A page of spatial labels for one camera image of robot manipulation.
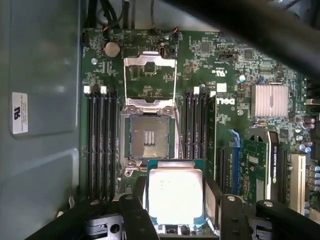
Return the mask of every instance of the dimm slot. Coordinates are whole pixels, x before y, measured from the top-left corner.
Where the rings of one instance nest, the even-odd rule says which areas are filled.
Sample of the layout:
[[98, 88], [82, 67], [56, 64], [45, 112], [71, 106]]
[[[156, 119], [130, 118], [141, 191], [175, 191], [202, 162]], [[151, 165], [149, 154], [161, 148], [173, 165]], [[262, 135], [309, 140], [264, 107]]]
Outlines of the dimm slot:
[[200, 125], [201, 125], [201, 118], [202, 118], [202, 112], [200, 109], [199, 104], [199, 95], [194, 94], [193, 95], [193, 159], [199, 159], [199, 147], [200, 147]]

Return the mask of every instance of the green circuit board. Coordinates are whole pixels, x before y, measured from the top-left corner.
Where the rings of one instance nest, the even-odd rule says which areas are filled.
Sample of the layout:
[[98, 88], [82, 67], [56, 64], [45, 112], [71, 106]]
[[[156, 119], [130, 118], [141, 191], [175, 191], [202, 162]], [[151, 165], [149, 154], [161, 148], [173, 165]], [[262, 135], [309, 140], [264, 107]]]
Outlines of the green circuit board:
[[[119, 55], [114, 58], [107, 57], [104, 52], [104, 46], [108, 42], [114, 42], [120, 48]], [[138, 58], [144, 51], [156, 51], [163, 59], [176, 60], [176, 75], [174, 67], [158, 66], [152, 62], [144, 66], [124, 67], [125, 58]], [[120, 132], [120, 112], [126, 101], [125, 95], [132, 99], [144, 99], [150, 103], [155, 100], [174, 98], [179, 112], [180, 135], [187, 139], [188, 134], [184, 135], [184, 129], [190, 124], [192, 116], [188, 115], [190, 111], [184, 114], [185, 109], [188, 108], [186, 93], [192, 94], [195, 87], [204, 89], [203, 91], [207, 94], [207, 108], [203, 116], [203, 119], [206, 120], [206, 130], [203, 133], [204, 152], [201, 155], [193, 153], [187, 156], [187, 151], [184, 152], [184, 155], [181, 152], [174, 155], [168, 150], [167, 154], [158, 157], [204, 158], [206, 159], [205, 174], [207, 176], [221, 183], [225, 193], [241, 194], [249, 202], [254, 202], [257, 196], [257, 187], [253, 187], [252, 182], [260, 186], [260, 182], [257, 183], [257, 181], [265, 181], [266, 171], [261, 166], [261, 171], [254, 171], [254, 176], [245, 173], [246, 169], [252, 166], [250, 166], [248, 154], [243, 149], [239, 151], [239, 154], [244, 159], [241, 157], [238, 159], [239, 164], [242, 165], [239, 166], [239, 169], [235, 169], [233, 163], [237, 146], [235, 146], [233, 133], [238, 133], [240, 141], [244, 140], [243, 143], [241, 142], [242, 145], [249, 147], [251, 145], [247, 142], [250, 141], [247, 135], [250, 129], [264, 128], [276, 132], [279, 146], [286, 149], [287, 164], [290, 164], [290, 154], [296, 152], [296, 136], [301, 135], [306, 140], [310, 138], [309, 130], [301, 127], [300, 120], [306, 115], [304, 76], [247, 44], [231, 37], [222, 37], [218, 32], [180, 31], [175, 36], [165, 39], [154, 34], [152, 30], [112, 29], [106, 36], [100, 29], [87, 28], [83, 31], [82, 56], [82, 89], [86, 86], [91, 88], [95, 85], [107, 86], [116, 96], [112, 107], [115, 124], [112, 127], [114, 141], [112, 169], [116, 179], [114, 192], [123, 192], [128, 186], [134, 188], [132, 185], [137, 176], [146, 174], [145, 171], [135, 173], [132, 175], [134, 180], [126, 177], [120, 160], [120, 141], [121, 138], [124, 138]], [[287, 86], [287, 116], [254, 116], [252, 87], [256, 85]], [[83, 177], [80, 178], [80, 190], [84, 196], [90, 195], [88, 193], [90, 184], [88, 168], [92, 168], [92, 165], [88, 163], [92, 161], [92, 158], [88, 157], [92, 144], [88, 142], [91, 134], [88, 126], [93, 120], [88, 118], [90, 106], [87, 95], [82, 93], [81, 96], [81, 174]], [[130, 131], [135, 120], [130, 118], [126, 121], [125, 129]], [[150, 130], [149, 133], [144, 131], [143, 134], [151, 135], [153, 131]], [[177, 133], [174, 127], [170, 128], [169, 123], [169, 136], [175, 139]], [[129, 135], [125, 137], [125, 157], [130, 156], [137, 149], [132, 145], [132, 133], [130, 137]], [[257, 151], [260, 155], [252, 155], [252, 157], [262, 158], [267, 152], [264, 147], [266, 144], [258, 142], [253, 143], [253, 146], [255, 144], [259, 145], [256, 148], [260, 149]], [[172, 147], [173, 143], [170, 144], [169, 141], [168, 148]], [[261, 164], [264, 164], [263, 159], [258, 161], [258, 165]], [[239, 181], [236, 186], [233, 171], [239, 171]], [[248, 181], [252, 187], [247, 188], [245, 192], [243, 189]], [[286, 185], [290, 184], [289, 172], [285, 181]], [[289, 192], [286, 193], [286, 198], [290, 198]]]

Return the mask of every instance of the heatsink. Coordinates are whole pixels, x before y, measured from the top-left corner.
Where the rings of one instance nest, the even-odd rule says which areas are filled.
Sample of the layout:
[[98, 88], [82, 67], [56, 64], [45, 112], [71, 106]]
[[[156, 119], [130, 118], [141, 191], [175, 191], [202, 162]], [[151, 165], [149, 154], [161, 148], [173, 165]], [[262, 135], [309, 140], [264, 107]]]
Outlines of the heatsink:
[[288, 94], [288, 87], [285, 85], [253, 85], [251, 115], [288, 117]]

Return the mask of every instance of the ram slot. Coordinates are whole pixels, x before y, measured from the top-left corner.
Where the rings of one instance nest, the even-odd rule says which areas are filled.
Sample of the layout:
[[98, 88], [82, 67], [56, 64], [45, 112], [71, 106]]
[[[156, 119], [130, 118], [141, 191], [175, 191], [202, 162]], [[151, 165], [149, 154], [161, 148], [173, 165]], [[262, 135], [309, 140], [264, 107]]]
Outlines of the ram slot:
[[97, 95], [92, 93], [88, 97], [88, 188], [89, 197], [92, 200], [97, 198], [97, 159], [98, 159], [98, 111], [99, 100]]
[[209, 98], [208, 95], [205, 93], [202, 93], [200, 96], [200, 109], [201, 109], [201, 123], [199, 126], [199, 133], [200, 135], [200, 153], [199, 158], [200, 159], [206, 159], [207, 158], [207, 124], [208, 124], [208, 103]]
[[192, 159], [192, 141], [191, 138], [191, 123], [192, 123], [192, 94], [187, 93], [184, 100], [184, 113], [183, 113], [183, 121], [184, 121], [184, 131], [183, 131], [183, 144], [184, 144], [184, 156], [186, 159]]
[[227, 151], [225, 147], [217, 148], [217, 175], [216, 182], [219, 184], [221, 191], [224, 193], [226, 188], [226, 164], [227, 164]]
[[106, 118], [105, 118], [105, 96], [101, 95], [98, 99], [98, 159], [96, 162], [96, 174], [97, 174], [97, 191], [99, 199], [104, 199], [105, 197], [105, 141], [106, 141]]
[[193, 95], [193, 107], [193, 159], [199, 159], [202, 112], [198, 94]]
[[106, 191], [108, 199], [112, 200], [116, 194], [116, 119], [117, 119], [117, 98], [115, 93], [109, 93], [106, 99], [107, 116], [107, 146], [105, 161]]

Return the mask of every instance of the microchip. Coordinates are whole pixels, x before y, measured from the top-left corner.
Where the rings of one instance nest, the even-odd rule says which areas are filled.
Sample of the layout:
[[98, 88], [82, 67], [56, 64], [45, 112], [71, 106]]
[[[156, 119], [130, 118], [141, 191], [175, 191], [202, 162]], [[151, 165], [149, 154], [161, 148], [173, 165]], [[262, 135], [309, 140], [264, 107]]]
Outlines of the microchip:
[[130, 156], [166, 158], [169, 152], [169, 116], [130, 116]]
[[283, 128], [280, 128], [280, 132], [279, 132], [279, 137], [281, 139], [288, 139], [289, 138], [289, 130], [288, 129], [283, 129]]
[[210, 53], [210, 50], [211, 50], [210, 42], [201, 43], [201, 52], [202, 53]]
[[253, 59], [254, 58], [254, 51], [251, 49], [244, 50], [244, 59]]

